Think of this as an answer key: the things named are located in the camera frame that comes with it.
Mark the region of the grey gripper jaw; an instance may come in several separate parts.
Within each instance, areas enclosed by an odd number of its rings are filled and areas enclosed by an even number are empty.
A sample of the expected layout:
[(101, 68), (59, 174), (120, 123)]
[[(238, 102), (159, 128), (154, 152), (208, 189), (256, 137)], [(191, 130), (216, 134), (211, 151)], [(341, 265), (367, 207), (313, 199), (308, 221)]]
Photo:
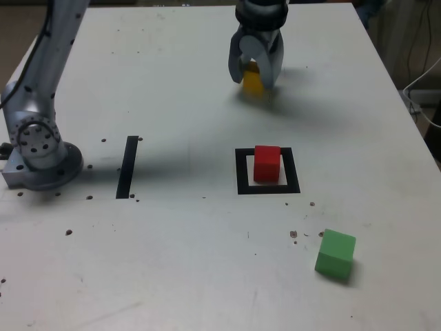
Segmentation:
[(228, 57), (228, 69), (233, 82), (241, 83), (243, 80), (242, 51), (239, 47), (243, 31), (237, 30), (231, 38)]
[(239, 48), (244, 68), (254, 61), (259, 69), (263, 87), (272, 90), (283, 63), (284, 43), (281, 31), (246, 34), (241, 38)]

